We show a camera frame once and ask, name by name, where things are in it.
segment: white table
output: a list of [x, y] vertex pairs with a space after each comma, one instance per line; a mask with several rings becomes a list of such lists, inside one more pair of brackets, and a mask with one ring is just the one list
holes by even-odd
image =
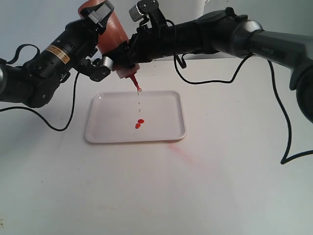
[[[188, 61], [188, 79], [230, 79], [239, 59]], [[313, 148], [290, 71], [275, 66], [293, 123], [292, 153]], [[72, 78], [40, 112], [63, 127]], [[191, 86], [171, 61], [142, 65], [145, 90], [181, 94], [187, 137], [176, 143], [92, 145], [92, 98], [132, 91], [114, 74], [79, 78], [74, 119], [54, 132], [32, 113], [0, 114], [0, 235], [311, 235], [313, 157], [280, 165], [287, 126], [265, 60], [247, 61], [234, 84]]]

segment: white tray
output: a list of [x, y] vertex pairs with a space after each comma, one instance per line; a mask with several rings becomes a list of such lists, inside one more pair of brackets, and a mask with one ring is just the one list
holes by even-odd
[[[145, 123], [135, 129], [139, 119]], [[136, 92], [98, 94], [85, 133], [91, 143], [175, 141], [185, 136], [180, 96], [174, 91], [140, 92], [139, 97]]]

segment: ketchup bottle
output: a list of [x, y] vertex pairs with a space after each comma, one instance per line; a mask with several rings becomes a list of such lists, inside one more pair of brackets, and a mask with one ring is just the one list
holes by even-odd
[[[86, 7], [96, 6], [104, 1], [105, 0], [89, 0], [79, 7], [78, 14], [81, 12], [82, 9]], [[127, 34], [123, 29], [115, 12], [113, 12], [108, 20], [106, 31], [102, 35], [99, 35], [99, 42], [97, 46], [100, 52], [102, 54], [105, 54], [117, 48], [125, 41], [129, 41]], [[117, 68], [116, 73], [120, 78], [130, 77], [133, 80], [134, 75], [138, 69], [140, 69], [140, 67], [138, 64], [136, 64], [136, 66], [132, 69]]]

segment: yellow label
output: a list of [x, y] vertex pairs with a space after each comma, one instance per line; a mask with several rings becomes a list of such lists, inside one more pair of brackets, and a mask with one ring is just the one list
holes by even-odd
[[47, 47], [46, 51], [49, 51], [57, 56], [65, 65], [70, 61], [70, 57], [56, 46], [50, 45]]

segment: white tabletop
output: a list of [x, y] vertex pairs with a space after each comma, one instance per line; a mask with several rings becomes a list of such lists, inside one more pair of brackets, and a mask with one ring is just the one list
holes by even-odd
[[[183, 74], [230, 79], [239, 62], [188, 61]], [[290, 71], [275, 69], [293, 123], [291, 153], [311, 150], [313, 125], [288, 90]], [[73, 78], [40, 109], [55, 126], [67, 122]], [[0, 235], [312, 234], [313, 157], [280, 165], [287, 126], [265, 60], [249, 59], [231, 85], [185, 84], [171, 61], [142, 65], [137, 78], [145, 90], [180, 93], [185, 139], [88, 144], [92, 98], [134, 89], [115, 74], [101, 83], [79, 78], [64, 133], [27, 111], [0, 113]]]

